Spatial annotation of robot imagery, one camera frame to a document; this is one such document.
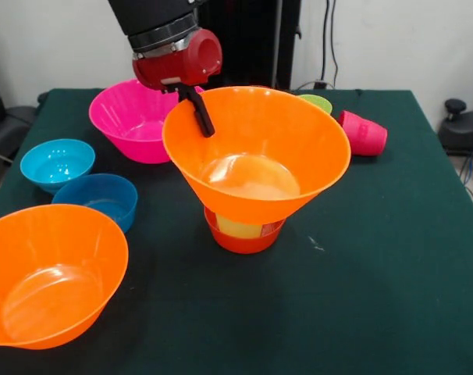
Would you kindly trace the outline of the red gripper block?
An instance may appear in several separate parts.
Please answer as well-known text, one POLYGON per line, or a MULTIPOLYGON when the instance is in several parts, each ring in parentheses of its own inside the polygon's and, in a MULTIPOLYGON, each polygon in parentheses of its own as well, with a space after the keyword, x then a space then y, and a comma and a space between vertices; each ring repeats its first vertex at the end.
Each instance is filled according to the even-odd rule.
POLYGON ((194 107, 194 115, 202 135, 210 138, 215 128, 203 98, 194 86, 205 84, 222 68, 222 47, 210 30, 198 28, 186 37, 139 52, 133 57, 133 71, 147 88, 163 94, 177 93, 179 101, 187 100, 194 107))

